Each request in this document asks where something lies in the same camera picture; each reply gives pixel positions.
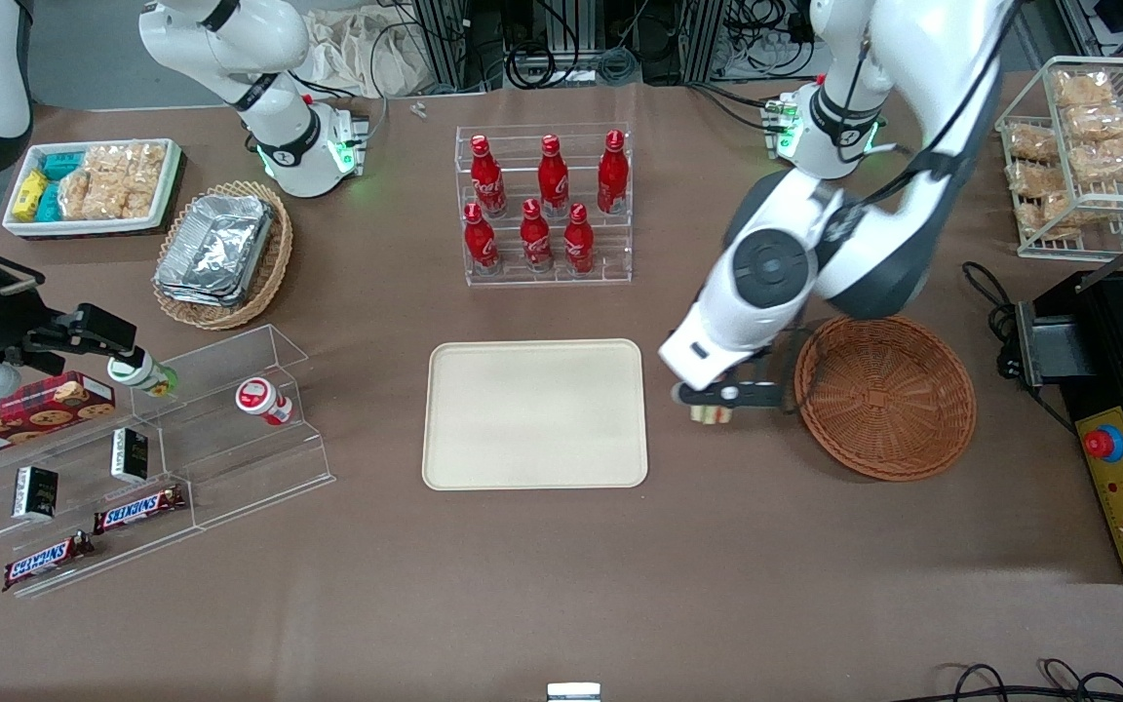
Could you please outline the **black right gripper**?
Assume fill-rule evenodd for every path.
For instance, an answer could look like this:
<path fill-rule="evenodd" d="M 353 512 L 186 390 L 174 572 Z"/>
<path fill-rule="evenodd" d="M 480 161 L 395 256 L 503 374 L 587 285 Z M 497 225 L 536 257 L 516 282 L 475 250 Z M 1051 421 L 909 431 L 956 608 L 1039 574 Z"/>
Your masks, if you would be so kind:
<path fill-rule="evenodd" d="M 13 276 L 0 268 L 0 289 L 13 283 Z M 35 289 L 12 297 L 0 294 L 0 363 L 19 361 L 22 364 L 63 364 L 60 354 L 48 350 L 27 350 L 26 338 L 31 330 L 49 325 L 55 317 Z M 58 314 L 57 323 L 70 336 L 63 352 L 72 355 L 102 357 L 134 357 L 138 348 L 134 343 L 137 327 L 98 306 L 77 306 L 69 314 Z"/>

